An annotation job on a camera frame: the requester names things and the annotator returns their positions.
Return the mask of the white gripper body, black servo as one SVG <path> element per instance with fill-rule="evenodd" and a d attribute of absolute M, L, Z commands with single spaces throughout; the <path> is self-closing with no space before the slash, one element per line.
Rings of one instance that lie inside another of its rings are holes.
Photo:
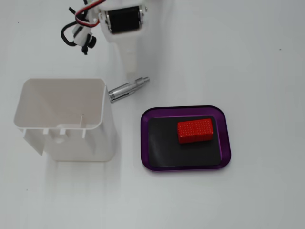
<path fill-rule="evenodd" d="M 100 28 L 104 34 L 138 31 L 144 24 L 144 0 L 106 0 L 99 5 Z"/>

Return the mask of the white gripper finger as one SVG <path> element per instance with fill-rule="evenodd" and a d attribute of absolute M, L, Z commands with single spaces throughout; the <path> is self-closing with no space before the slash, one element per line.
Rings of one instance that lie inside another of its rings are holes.
<path fill-rule="evenodd" d="M 137 75 L 138 57 L 137 48 L 138 40 L 143 35 L 147 27 L 146 12 L 144 15 L 144 24 L 138 31 L 121 33 L 121 34 L 104 34 L 105 39 L 109 43 L 116 45 L 120 59 L 125 71 L 126 78 L 131 79 Z"/>

